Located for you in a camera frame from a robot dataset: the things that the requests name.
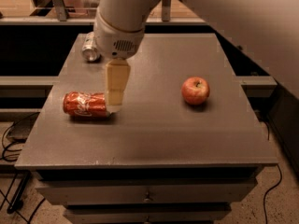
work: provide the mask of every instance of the brown floor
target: brown floor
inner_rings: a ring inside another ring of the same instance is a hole
[[[30,0],[0,0],[0,11],[5,16],[28,16],[34,8]],[[151,12],[151,17],[159,17],[160,7]],[[178,1],[173,1],[172,17],[195,17],[185,6]],[[0,122],[0,134],[10,125],[9,122]],[[263,134],[267,136],[267,129],[263,123]],[[280,185],[273,189],[266,199],[266,210],[269,224],[299,223],[299,181],[292,171],[275,136],[271,133],[269,142],[275,149],[283,179]],[[0,190],[7,191],[12,175],[0,174]],[[266,167],[258,175],[258,185],[240,203],[232,203],[233,211],[223,220],[215,221],[215,224],[260,224],[265,223],[263,211],[263,196],[265,192],[279,181],[277,167]],[[35,190],[34,179],[30,180],[22,196],[24,202],[20,212],[28,219],[42,196]],[[69,224],[62,213],[64,208],[52,206],[45,201],[38,209],[32,224]],[[25,223],[16,213],[7,214],[7,204],[0,210],[1,224],[23,224]]]

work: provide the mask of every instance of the desk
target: desk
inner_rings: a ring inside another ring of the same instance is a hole
[[[71,119],[70,91],[104,90],[104,64],[86,63],[79,35],[16,167],[66,207],[73,223],[167,223],[223,218],[277,159],[213,34],[146,35],[121,112]],[[189,76],[210,84],[201,106],[186,105]]]

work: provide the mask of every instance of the white robotic arm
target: white robotic arm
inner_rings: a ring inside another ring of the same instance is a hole
[[[134,55],[159,1],[102,0],[94,25],[101,54]],[[299,98],[299,0],[179,1]]]

